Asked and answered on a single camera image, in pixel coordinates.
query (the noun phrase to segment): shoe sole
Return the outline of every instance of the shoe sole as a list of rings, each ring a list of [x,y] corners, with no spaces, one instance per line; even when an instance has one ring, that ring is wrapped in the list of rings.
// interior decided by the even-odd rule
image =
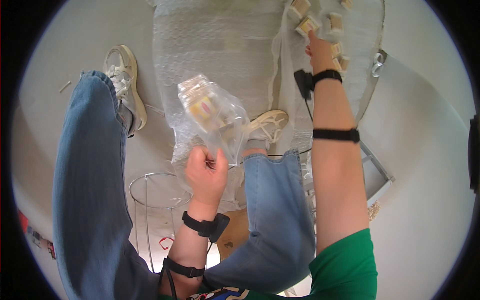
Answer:
[[[138,73],[137,59],[133,55],[133,52],[130,51],[130,49],[127,46],[118,45],[118,47],[122,47],[125,50],[125,52],[128,54],[128,64],[132,66],[133,84],[131,84],[130,87],[132,88],[132,95],[133,95],[133,99],[135,100],[135,109],[137,110],[136,117],[139,118],[141,121],[140,126],[135,130],[140,130],[147,123],[147,112],[145,110],[145,105],[142,99],[137,93],[137,73]]]
[[[260,128],[260,124],[265,121],[266,119],[268,118],[271,118],[275,115],[279,115],[279,114],[285,114],[286,115],[286,120],[287,122],[285,123],[285,125],[287,125],[288,123],[288,114],[286,112],[284,112],[283,110],[279,110],[279,109],[274,109],[274,110],[270,110],[270,111],[267,111],[267,112],[264,112],[263,114],[261,114],[260,116],[258,116],[255,120],[253,120],[251,123],[250,123],[250,131],[249,132],[252,132],[258,128]]]

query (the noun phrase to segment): person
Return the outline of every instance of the person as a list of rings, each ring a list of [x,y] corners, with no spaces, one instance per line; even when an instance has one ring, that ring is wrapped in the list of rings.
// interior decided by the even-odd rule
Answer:
[[[330,44],[309,33],[305,52],[313,73],[334,69]],[[53,186],[58,268],[70,299],[171,299],[167,276],[149,271],[128,238],[132,229],[124,189],[125,143],[146,122],[136,92],[137,66],[126,46],[111,49],[104,73],[81,75],[66,111]],[[370,237],[360,147],[352,141],[314,139],[316,241],[305,199],[298,150],[271,160],[267,151],[288,116],[266,112],[252,122],[243,152],[250,235],[246,243],[203,276],[171,272],[179,299],[275,299],[312,275],[312,299],[374,299],[377,272]],[[336,79],[314,87],[313,126],[350,130],[354,118]],[[212,221],[227,183],[221,149],[196,147],[185,170],[193,197],[188,215]],[[207,237],[183,224],[169,251],[174,262],[205,267]]]

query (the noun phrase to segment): hand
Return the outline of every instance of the hand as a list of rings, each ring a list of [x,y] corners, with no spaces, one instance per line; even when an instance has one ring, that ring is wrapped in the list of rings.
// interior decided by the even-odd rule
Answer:
[[[206,147],[197,146],[190,152],[185,174],[187,182],[193,190],[195,199],[206,205],[216,205],[220,202],[223,190],[227,185],[228,160],[219,148],[216,162]]]
[[[308,32],[310,44],[307,45],[305,53],[310,56],[310,65],[313,67],[313,74],[320,73],[326,69],[335,69],[332,62],[332,45],[324,39],[319,39],[310,30]]]

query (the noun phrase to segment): red object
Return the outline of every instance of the red object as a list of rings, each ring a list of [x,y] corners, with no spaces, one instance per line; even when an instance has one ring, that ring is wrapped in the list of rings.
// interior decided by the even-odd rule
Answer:
[[[160,246],[162,247],[163,250],[168,250],[168,247],[164,247],[164,246],[162,245],[162,242],[163,242],[164,240],[166,240],[166,239],[170,239],[170,240],[172,240],[172,241],[175,241],[174,239],[169,238],[169,237],[164,237],[163,239],[161,239],[160,242],[158,242],[158,243],[160,244]]]
[[[18,218],[20,219],[20,226],[22,226],[22,230],[24,233],[27,233],[27,227],[28,227],[28,219],[25,217],[24,214],[22,214],[21,211],[18,211]]]

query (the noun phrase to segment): light blue jeans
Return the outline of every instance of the light blue jeans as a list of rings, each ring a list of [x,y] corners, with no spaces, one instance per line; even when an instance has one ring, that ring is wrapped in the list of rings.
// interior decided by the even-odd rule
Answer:
[[[83,74],[72,93],[53,183],[53,231],[60,277],[70,299],[156,299],[149,271],[128,237],[124,187],[126,108],[103,73]],[[250,237],[205,278],[223,286],[278,293],[309,273],[312,217],[297,150],[279,160],[244,158]]]

